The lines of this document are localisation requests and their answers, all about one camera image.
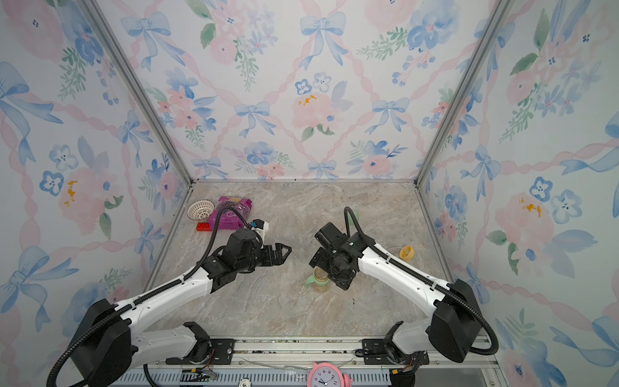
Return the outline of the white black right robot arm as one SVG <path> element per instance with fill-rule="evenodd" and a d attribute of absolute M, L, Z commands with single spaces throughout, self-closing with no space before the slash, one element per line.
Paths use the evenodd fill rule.
<path fill-rule="evenodd" d="M 315 235 L 320 248 L 309 262 L 322 269 L 342 290 L 348 290 L 356 274 L 373 277 L 414 303 L 427 318 L 395 323 L 382 340 L 377 357 L 402 364 L 416 352 L 435 350 L 448 360 L 462 363 L 482 330 L 480 308 L 471 287 L 457 280 L 451 284 L 433 277 L 393 256 L 359 232 L 349 235 L 333 223 Z"/>

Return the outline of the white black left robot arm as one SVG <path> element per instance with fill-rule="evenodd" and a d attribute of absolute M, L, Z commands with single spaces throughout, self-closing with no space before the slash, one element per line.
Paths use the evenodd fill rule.
<path fill-rule="evenodd" d="M 82 375 L 81 386 L 108 386 L 127 370 L 166 356 L 204 361 L 212 351 L 211 339 L 198 323 L 185 322 L 159 332 L 148 328 L 181 306 L 222 289 L 240 274 L 284 264 L 291 251 L 283 243 L 265 245 L 258 229 L 241 228 L 226 245 L 208 248 L 193 268 L 170 282 L 117 303 L 96 301 L 53 368 L 58 371 L 72 361 Z"/>

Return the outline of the amber baby bottle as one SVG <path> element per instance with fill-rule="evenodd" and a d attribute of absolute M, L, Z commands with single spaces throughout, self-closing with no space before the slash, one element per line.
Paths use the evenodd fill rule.
<path fill-rule="evenodd" d="M 317 267 L 311 280 L 310 287 L 318 293 L 326 293 L 330 289 L 332 281 L 328 277 L 328 273 Z"/>

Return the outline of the yellow screw collar with straw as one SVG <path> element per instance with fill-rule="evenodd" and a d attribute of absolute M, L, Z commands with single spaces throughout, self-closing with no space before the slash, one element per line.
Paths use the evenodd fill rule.
<path fill-rule="evenodd" d="M 399 252 L 399 258 L 403 261 L 411 261 L 412 259 L 414 259 L 415 255 L 416 251 L 413 247 L 409 245 L 404 246 Z"/>

